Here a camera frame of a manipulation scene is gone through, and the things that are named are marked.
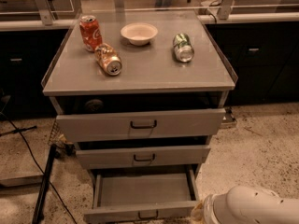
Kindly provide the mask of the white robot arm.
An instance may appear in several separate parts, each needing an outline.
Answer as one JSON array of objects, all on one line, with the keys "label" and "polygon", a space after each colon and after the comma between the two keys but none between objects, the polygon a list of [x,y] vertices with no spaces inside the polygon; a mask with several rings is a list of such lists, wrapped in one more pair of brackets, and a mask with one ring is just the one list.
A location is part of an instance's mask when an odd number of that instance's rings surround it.
[{"label": "white robot arm", "polygon": [[299,200],[271,189],[235,186],[210,194],[191,211],[192,224],[299,224]]}]

